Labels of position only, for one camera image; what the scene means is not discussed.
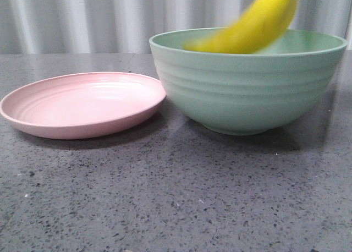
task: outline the green bowl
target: green bowl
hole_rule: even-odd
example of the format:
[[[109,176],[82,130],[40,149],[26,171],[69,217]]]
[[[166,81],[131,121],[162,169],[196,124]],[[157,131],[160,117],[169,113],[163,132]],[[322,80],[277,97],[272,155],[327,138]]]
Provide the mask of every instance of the green bowl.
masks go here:
[[[185,41],[218,28],[150,38],[168,98],[189,118],[223,134],[251,135],[280,127],[307,112],[325,92],[347,41],[288,30],[254,54],[194,52]]]

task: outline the bowl rim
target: bowl rim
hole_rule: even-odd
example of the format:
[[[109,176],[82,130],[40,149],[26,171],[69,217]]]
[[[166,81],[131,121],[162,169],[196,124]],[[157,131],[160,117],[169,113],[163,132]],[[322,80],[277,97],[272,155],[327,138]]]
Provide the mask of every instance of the bowl rim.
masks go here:
[[[344,39],[343,37],[336,36],[336,35],[331,35],[327,33],[321,33],[317,31],[310,31],[310,30],[303,30],[303,29],[287,29],[290,31],[297,31],[297,32],[308,32],[311,34],[317,34],[317,35],[322,35],[322,36],[327,36],[331,38],[335,38],[341,42],[341,44],[337,47],[332,47],[332,48],[327,48],[324,50],[316,50],[316,51],[305,51],[305,52],[295,52],[295,53],[281,53],[281,54],[260,54],[260,53],[250,53],[250,54],[232,54],[232,53],[214,53],[214,52],[199,52],[199,51],[189,51],[189,50],[184,50],[180,48],[173,48],[173,47],[167,47],[160,45],[155,42],[155,39],[160,36],[168,35],[168,34],[177,34],[180,32],[188,32],[188,31],[196,31],[196,30],[215,30],[215,29],[221,29],[222,27],[213,27],[213,28],[196,28],[196,29],[183,29],[183,30],[174,30],[174,31],[169,31],[169,32],[163,32],[157,35],[154,35],[149,38],[149,44],[152,46],[156,46],[158,48],[162,48],[164,50],[169,50],[169,51],[176,51],[176,52],[182,52],[182,53],[189,53],[189,54],[197,54],[197,55],[204,55],[204,56],[217,56],[217,57],[260,57],[260,58],[267,58],[267,57],[295,57],[295,56],[309,56],[309,55],[317,55],[317,54],[327,54],[339,50],[343,50],[347,48],[348,41]]]

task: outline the pink plate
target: pink plate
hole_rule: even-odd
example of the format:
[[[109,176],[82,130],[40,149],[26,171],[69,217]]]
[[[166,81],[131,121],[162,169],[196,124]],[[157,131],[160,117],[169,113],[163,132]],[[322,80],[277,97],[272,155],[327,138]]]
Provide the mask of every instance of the pink plate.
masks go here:
[[[166,93],[160,81],[134,73],[93,72],[54,77],[4,97],[0,113],[13,127],[52,139],[113,134],[147,120]]]

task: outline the white curtain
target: white curtain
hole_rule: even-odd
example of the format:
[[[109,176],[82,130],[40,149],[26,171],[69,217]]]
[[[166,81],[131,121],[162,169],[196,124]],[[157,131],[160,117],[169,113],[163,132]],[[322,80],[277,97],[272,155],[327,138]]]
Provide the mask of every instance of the white curtain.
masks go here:
[[[152,35],[225,26],[253,0],[0,0],[0,54],[149,53]],[[301,0],[291,27],[345,37],[352,0]]]

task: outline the gray speckled countertop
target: gray speckled countertop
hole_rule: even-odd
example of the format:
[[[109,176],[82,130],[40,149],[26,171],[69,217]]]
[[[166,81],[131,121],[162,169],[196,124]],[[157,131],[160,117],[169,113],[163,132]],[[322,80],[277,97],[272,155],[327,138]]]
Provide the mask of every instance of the gray speckled countertop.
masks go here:
[[[0,96],[58,75],[157,77],[149,54],[0,56]],[[209,131],[167,99],[86,140],[0,119],[0,251],[352,251],[352,51],[319,103],[254,136]]]

